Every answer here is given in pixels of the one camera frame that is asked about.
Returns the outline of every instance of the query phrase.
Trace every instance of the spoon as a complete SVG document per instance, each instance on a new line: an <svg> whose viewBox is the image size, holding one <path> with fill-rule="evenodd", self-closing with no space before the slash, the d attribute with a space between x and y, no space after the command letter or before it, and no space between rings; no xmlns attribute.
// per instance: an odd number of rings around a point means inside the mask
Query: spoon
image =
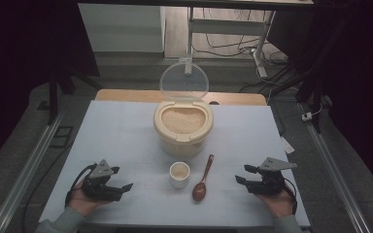
<svg viewBox="0 0 373 233"><path fill-rule="evenodd" d="M214 156L211 154L208 158L207 167L205 168L204 177L202 178L201 182L198 183L192 191L192 198L195 201L202 201L204 199L205 194L207 194L207 187L205 186L205 179L207 178L208 172L210 171L212 162L214 161Z"/></svg>

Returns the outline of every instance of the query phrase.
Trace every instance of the clear lid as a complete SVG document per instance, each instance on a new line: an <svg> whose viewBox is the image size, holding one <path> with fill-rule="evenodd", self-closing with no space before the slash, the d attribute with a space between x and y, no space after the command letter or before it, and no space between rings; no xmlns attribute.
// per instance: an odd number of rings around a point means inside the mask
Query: clear lid
<svg viewBox="0 0 373 233"><path fill-rule="evenodd" d="M178 62L162 74L159 88L172 99L201 99L208 93L209 83L205 72L190 62Z"/></svg>

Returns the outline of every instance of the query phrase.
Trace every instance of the cup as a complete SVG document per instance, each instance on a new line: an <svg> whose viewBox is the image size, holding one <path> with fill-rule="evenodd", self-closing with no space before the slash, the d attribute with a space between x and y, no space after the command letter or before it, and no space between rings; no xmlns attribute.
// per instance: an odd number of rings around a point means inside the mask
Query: cup
<svg viewBox="0 0 373 233"><path fill-rule="evenodd" d="M184 162L176 162L169 168L171 184L176 188L187 186L189 180L189 166Z"/></svg>

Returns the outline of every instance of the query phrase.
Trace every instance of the white table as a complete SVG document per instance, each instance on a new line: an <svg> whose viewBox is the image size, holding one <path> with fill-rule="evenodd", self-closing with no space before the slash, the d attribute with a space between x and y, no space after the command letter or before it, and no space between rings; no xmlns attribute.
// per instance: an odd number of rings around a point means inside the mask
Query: white table
<svg viewBox="0 0 373 233"><path fill-rule="evenodd" d="M153 128L156 103L92 101L74 146L60 173L41 219L55 220L63 211L65 194L83 168L105 158L120 170L107 182L121 187L133 183L119 202L102 206L88 222L135 226L248 227L271 226L265 206L234 175L249 180L244 164L259 166L267 156L287 161L269 107L211 106L214 128L205 149L187 161L190 180L184 189L169 183L175 158L162 151ZM203 175L209 154L215 156L207 178L207 196L200 203L191 192ZM291 170L284 177L295 183ZM301 197L296 219L310 226Z"/></svg>

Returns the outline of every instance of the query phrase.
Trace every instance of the wall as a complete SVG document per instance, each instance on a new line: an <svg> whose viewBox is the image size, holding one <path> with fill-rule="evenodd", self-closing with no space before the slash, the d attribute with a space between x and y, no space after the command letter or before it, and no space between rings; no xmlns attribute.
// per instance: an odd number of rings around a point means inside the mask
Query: wall
<svg viewBox="0 0 373 233"><path fill-rule="evenodd" d="M165 8L79 4L94 51L164 51Z"/></svg>

